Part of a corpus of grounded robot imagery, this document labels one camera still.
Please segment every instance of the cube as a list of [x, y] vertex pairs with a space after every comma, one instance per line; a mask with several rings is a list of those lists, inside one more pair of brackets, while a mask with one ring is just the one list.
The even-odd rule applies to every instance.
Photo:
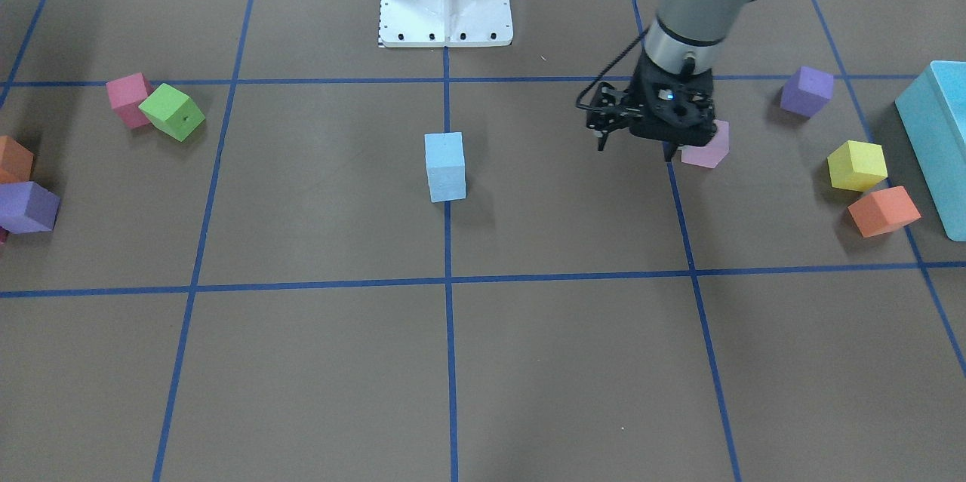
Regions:
[[714, 169], [722, 159], [725, 159], [731, 148], [728, 123], [724, 120], [715, 120], [715, 125], [718, 127], [718, 132], [707, 145], [684, 146], [681, 149], [681, 163]]
[[0, 184], [0, 228], [14, 234], [50, 231], [60, 198], [38, 183]]
[[827, 72], [801, 66], [782, 89], [782, 108], [805, 117], [814, 117], [832, 100], [835, 77]]
[[859, 232], [866, 238], [896, 231], [921, 217], [902, 186], [873, 191], [850, 204], [848, 211], [855, 225], [859, 226]]
[[463, 134], [427, 134], [424, 140], [430, 201], [466, 199]]
[[26, 183], [33, 165], [33, 152], [9, 135], [0, 137], [0, 184]]
[[946, 237], [966, 241], [966, 62], [932, 62], [896, 100]]
[[138, 108], [156, 128], [179, 142], [186, 139], [205, 120], [201, 109], [187, 94], [168, 84], [160, 84], [158, 90], [148, 96]]
[[837, 189], [866, 191], [889, 176], [882, 146], [846, 141], [829, 156], [829, 175]]
[[128, 129], [151, 124], [138, 106], [151, 96], [155, 89], [142, 73], [134, 73], [107, 83], [107, 98], [114, 114], [124, 121]]

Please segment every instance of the magenta cube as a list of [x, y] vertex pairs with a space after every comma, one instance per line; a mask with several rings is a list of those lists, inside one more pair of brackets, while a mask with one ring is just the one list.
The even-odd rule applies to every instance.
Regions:
[[818, 69], [801, 66], [782, 89], [782, 108], [805, 117], [814, 117], [832, 100], [835, 77]]
[[714, 169], [728, 155], [731, 149], [731, 131], [724, 120], [715, 120], [718, 132], [705, 146], [684, 146], [681, 149], [681, 163]]
[[51, 231], [60, 198], [38, 183], [0, 184], [0, 228], [14, 234]]
[[124, 121], [128, 129], [134, 129], [151, 124], [148, 117], [137, 107], [147, 100], [154, 90], [143, 74], [134, 73], [108, 82], [107, 98], [111, 101], [114, 113]]

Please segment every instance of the blue bin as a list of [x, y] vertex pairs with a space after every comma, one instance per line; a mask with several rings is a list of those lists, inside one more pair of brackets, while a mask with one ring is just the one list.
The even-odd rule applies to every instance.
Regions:
[[932, 62], [896, 100], [946, 229], [966, 241], [966, 62]]

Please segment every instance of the brown-orange cube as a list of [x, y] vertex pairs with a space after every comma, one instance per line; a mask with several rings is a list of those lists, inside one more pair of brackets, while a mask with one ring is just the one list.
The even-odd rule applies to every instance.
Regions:
[[10, 135], [0, 137], [0, 184], [26, 183], [34, 165], [33, 152], [23, 148]]
[[903, 228], [921, 218], [904, 187], [873, 191], [848, 208], [863, 237], [882, 235]]

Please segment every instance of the blue rectangular block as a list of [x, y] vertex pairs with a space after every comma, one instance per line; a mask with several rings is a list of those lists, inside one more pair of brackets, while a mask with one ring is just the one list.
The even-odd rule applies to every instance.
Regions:
[[38, 183], [0, 184], [0, 227], [9, 232], [54, 229], [60, 198]]
[[966, 241], [966, 63], [929, 63], [896, 107], [946, 237]]
[[432, 203], [466, 199], [463, 134], [427, 134], [426, 177]]

